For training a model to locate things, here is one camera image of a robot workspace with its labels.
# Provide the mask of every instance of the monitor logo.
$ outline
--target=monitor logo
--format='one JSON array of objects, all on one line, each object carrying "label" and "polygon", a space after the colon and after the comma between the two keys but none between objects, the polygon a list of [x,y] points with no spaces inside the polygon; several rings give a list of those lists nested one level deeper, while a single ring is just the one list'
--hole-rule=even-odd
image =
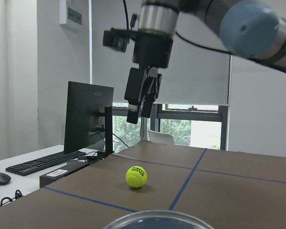
[{"label": "monitor logo", "polygon": [[95,93],[94,93],[94,96],[100,96],[100,97],[102,97],[102,96],[103,96],[103,92],[95,92]]}]

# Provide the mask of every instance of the computer monitor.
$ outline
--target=computer monitor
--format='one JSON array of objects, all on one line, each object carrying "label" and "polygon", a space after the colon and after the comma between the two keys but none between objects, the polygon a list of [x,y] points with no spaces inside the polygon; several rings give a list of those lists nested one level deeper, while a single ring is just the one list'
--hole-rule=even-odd
[{"label": "computer monitor", "polygon": [[106,155],[113,152],[112,100],[112,87],[68,82],[65,154],[103,139]]}]

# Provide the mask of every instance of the blue joint cap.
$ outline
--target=blue joint cap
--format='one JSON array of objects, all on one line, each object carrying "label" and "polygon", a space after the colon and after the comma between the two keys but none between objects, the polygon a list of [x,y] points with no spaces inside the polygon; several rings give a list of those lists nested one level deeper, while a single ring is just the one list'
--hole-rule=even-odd
[{"label": "blue joint cap", "polygon": [[267,4],[242,0],[224,16],[220,38],[232,53],[250,59],[274,44],[278,29],[279,17]]}]

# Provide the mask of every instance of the tennis ball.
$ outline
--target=tennis ball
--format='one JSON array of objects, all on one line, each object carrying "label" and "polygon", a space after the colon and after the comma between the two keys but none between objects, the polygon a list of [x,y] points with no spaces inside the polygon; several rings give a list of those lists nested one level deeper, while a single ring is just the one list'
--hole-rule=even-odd
[{"label": "tennis ball", "polygon": [[126,182],[130,187],[142,187],[147,181],[147,173],[140,166],[132,166],[126,172]]}]

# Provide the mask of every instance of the gray window shade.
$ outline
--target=gray window shade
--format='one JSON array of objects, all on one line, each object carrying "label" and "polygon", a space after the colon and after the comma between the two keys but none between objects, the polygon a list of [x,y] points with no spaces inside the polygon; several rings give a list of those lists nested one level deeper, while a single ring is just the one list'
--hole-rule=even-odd
[{"label": "gray window shade", "polygon": [[[140,0],[127,1],[128,14],[139,14]],[[114,87],[114,101],[125,102],[124,93],[132,63],[134,42],[126,53],[102,46],[104,30],[126,28],[122,1],[92,0],[93,83]],[[223,49],[220,40],[196,17],[180,13],[177,31],[184,37]],[[175,36],[170,63],[162,74],[157,103],[227,105],[230,57],[203,50]]]}]

